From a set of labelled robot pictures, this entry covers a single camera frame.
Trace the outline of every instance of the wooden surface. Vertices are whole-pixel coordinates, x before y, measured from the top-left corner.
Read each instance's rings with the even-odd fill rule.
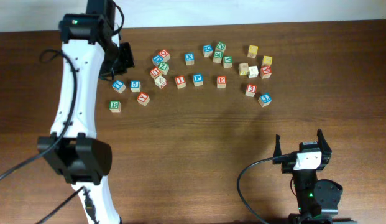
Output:
[[[119,79],[139,79],[150,95],[144,107],[130,90],[98,85],[98,139],[113,149],[109,184],[124,222],[254,221],[237,194],[240,171],[272,156],[276,134],[286,153],[316,140],[321,128],[333,157],[319,178],[344,186],[338,217],[386,223],[386,21],[124,29],[122,36],[136,67]],[[202,45],[220,40],[232,68],[203,57]],[[247,57],[250,44],[259,46],[256,59]],[[42,65],[38,56],[60,47],[57,32],[0,34],[0,173],[36,154],[37,137],[49,134],[63,68],[60,59]],[[163,90],[149,75],[161,49],[171,55]],[[187,52],[195,53],[192,66]],[[238,75],[239,63],[260,65],[264,54],[273,56],[271,78]],[[203,86],[193,86],[195,73]],[[186,88],[177,89],[177,75],[186,76]],[[227,76],[226,89],[216,88],[217,75]],[[262,108],[245,96],[248,83],[273,102]],[[121,101],[121,114],[110,112],[110,100]],[[269,162],[241,187],[259,214],[286,218],[298,210],[290,178]],[[0,183],[0,223],[36,222],[72,192],[40,159]],[[80,201],[48,223],[86,223]]]

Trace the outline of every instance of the black cable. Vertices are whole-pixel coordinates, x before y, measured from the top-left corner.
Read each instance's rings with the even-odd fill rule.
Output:
[[[273,159],[280,159],[280,158],[283,158],[283,157],[287,157],[288,155],[282,155],[282,156],[277,156],[277,157],[270,157],[270,158],[267,158],[267,159],[262,159],[262,160],[259,160],[257,162],[254,162],[253,164],[247,166],[245,169],[243,169],[240,173],[240,175],[238,175],[238,178],[237,178],[237,191],[238,191],[238,194],[240,195],[240,198],[242,200],[242,202],[244,203],[244,205],[248,208],[248,210],[250,212],[252,212],[255,217],[257,219],[259,219],[259,221],[261,221],[262,223],[264,224],[269,224],[268,222],[266,222],[262,217],[260,217],[255,211],[253,211],[253,209],[249,206],[248,202],[245,200],[244,196],[242,196],[242,193],[241,193],[241,189],[240,189],[240,179],[242,177],[242,175],[244,175],[245,172],[247,172],[247,170],[253,166],[256,166],[257,164],[261,164],[263,162],[266,162],[266,161],[271,161]]]
[[[293,177],[291,177],[291,182],[290,182],[290,188],[291,188],[291,191],[292,193],[294,194],[294,196],[296,196],[296,194],[294,193],[293,189],[292,189],[292,182],[293,182]]]
[[[55,208],[53,211],[51,211],[47,216],[45,216],[43,219],[39,220],[36,224],[42,224],[46,221],[48,221],[49,218],[54,216],[60,209],[64,207],[71,199],[73,199],[75,196],[78,195],[78,193],[83,190],[85,187],[80,187],[76,192],[74,192],[72,195],[70,195],[64,202],[62,202],[57,208]]]
[[[53,57],[51,57],[50,59],[46,60],[46,61],[43,61],[42,60],[42,57],[48,53],[48,52],[53,52],[55,53],[55,55]],[[73,78],[74,78],[74,90],[73,90],[73,99],[71,101],[71,106],[70,106],[70,110],[68,112],[68,116],[67,116],[67,120],[65,122],[65,125],[64,125],[64,128],[62,130],[62,132],[60,133],[60,135],[58,136],[58,138],[56,139],[56,141],[51,144],[46,150],[44,150],[43,152],[41,152],[40,154],[37,154],[35,156],[32,156],[28,159],[26,159],[25,161],[19,163],[18,165],[10,168],[9,170],[7,170],[5,173],[3,173],[2,175],[0,175],[0,181],[3,180],[3,178],[9,176],[11,173],[13,173],[14,171],[16,171],[17,169],[20,169],[21,167],[24,167],[25,165],[29,164],[30,162],[36,160],[36,159],[39,159],[41,158],[42,156],[44,156],[46,153],[48,153],[51,149],[53,149],[59,142],[60,140],[62,140],[62,137],[64,136],[64,134],[66,133],[68,127],[70,126],[71,124],[71,118],[73,116],[73,112],[74,112],[74,107],[75,107],[75,101],[76,101],[76,70],[75,70],[75,67],[71,61],[71,59],[61,50],[54,50],[54,49],[47,49],[47,50],[44,50],[40,57],[39,57],[39,60],[40,62],[42,63],[49,63],[51,62],[53,59],[55,59],[56,57],[58,57],[59,55],[61,55],[67,62],[68,64],[70,64],[71,66],[71,71],[73,73]]]
[[[125,16],[124,16],[124,13],[122,12],[121,10],[121,7],[119,7],[117,4],[115,4],[119,13],[121,14],[121,18],[122,18],[122,22],[121,22],[121,26],[118,27],[117,30],[113,31],[113,35],[116,35],[116,34],[119,34],[120,31],[122,30],[122,27],[124,26],[124,22],[125,22]]]

